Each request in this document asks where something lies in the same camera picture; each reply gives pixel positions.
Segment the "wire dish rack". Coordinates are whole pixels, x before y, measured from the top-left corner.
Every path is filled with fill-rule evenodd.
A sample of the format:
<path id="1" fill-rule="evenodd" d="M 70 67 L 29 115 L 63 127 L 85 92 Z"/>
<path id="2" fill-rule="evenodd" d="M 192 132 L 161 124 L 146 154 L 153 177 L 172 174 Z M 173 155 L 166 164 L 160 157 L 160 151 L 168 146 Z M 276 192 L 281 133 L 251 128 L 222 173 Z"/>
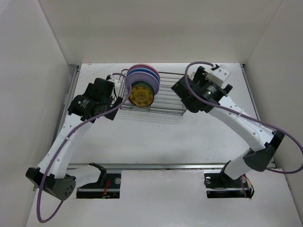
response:
<path id="1" fill-rule="evenodd" d="M 155 95 L 153 103 L 148 107 L 139 107 L 126 101 L 122 110 L 148 112 L 153 114 L 168 114 L 182 116 L 187 108 L 181 102 L 181 99 L 172 91 L 171 87 L 176 84 L 183 76 L 182 73 L 159 72 L 161 81 L 159 92 Z"/>

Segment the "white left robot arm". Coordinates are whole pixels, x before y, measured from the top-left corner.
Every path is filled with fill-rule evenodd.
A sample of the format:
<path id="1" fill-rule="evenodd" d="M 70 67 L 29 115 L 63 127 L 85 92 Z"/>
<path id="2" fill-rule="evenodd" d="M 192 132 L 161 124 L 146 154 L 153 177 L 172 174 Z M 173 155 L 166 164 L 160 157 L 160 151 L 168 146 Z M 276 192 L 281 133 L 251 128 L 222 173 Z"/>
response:
<path id="1" fill-rule="evenodd" d="M 38 188 L 65 201 L 72 192 L 83 185 L 93 184 L 99 188 L 106 182 L 107 170 L 99 164 L 90 163 L 85 168 L 67 172 L 73 153 L 86 131 L 93 125 L 96 116 L 104 114 L 113 120 L 122 97 L 114 97 L 115 87 L 120 83 L 115 78 L 96 78 L 89 83 L 82 95 L 71 101 L 64 124 L 50 150 L 37 165 L 30 167 L 26 177 Z"/>

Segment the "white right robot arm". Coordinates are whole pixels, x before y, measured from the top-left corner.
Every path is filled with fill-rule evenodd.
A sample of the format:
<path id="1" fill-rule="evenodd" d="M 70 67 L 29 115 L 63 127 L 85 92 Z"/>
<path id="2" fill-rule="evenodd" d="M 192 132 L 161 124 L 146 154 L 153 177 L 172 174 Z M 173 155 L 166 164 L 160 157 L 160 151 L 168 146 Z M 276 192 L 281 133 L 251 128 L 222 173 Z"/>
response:
<path id="1" fill-rule="evenodd" d="M 183 76 L 171 88 L 187 110 L 205 112 L 217 118 L 248 144 L 249 149 L 227 162 L 219 174 L 224 186 L 231 186 L 251 170 L 263 172 L 284 138 L 283 133 L 244 118 L 246 113 L 228 95 L 232 86 L 223 87 L 230 74 L 224 66 L 216 66 L 211 72 L 200 66 L 193 79 Z"/>

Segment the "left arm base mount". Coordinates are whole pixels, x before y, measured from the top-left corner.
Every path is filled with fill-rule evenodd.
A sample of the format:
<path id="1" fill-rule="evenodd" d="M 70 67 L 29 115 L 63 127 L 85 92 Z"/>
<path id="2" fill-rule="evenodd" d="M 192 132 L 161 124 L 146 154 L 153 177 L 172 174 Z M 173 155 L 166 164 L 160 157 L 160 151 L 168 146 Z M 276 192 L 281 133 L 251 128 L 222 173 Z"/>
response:
<path id="1" fill-rule="evenodd" d="M 119 199 L 122 172 L 109 171 L 96 183 L 86 184 L 76 191 L 77 199 Z"/>

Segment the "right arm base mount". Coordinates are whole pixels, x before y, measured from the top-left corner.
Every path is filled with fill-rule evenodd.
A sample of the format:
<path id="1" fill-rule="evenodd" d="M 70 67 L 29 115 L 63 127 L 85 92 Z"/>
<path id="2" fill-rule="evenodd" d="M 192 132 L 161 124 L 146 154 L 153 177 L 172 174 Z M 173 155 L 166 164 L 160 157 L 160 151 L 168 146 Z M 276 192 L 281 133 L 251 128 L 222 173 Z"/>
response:
<path id="1" fill-rule="evenodd" d="M 204 185 L 206 195 L 209 199 L 220 198 L 246 198 L 251 199 L 255 193 L 253 185 L 248 181 L 246 175 L 236 180 L 223 173 L 204 173 Z"/>

